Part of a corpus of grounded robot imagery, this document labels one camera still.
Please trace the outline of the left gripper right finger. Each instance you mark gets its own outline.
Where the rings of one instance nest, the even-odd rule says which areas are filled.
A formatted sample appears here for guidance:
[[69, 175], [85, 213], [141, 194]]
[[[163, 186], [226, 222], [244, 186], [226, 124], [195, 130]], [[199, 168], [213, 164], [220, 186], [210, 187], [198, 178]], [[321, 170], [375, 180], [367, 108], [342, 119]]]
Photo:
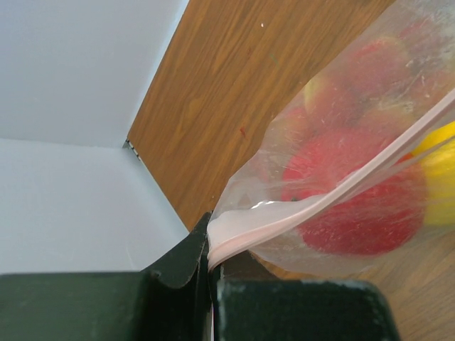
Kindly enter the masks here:
[[400, 340], [390, 305], [353, 279], [228, 278], [210, 272], [215, 340]]

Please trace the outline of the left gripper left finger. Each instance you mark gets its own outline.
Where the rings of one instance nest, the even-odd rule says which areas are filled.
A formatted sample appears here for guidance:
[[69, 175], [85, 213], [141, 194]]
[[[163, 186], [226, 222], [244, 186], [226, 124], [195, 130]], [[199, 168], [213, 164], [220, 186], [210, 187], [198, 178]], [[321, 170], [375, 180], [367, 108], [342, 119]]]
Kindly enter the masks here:
[[209, 340], [205, 213], [140, 271], [4, 274], [2, 340]]

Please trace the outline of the clear zip top bag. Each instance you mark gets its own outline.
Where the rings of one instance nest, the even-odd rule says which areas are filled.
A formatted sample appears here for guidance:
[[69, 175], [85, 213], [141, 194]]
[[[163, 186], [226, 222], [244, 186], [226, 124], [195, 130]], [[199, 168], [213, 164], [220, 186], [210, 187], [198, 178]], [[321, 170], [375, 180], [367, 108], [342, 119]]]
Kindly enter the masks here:
[[269, 124], [207, 227], [208, 265], [250, 251], [342, 276], [454, 229], [454, 2], [396, 1]]

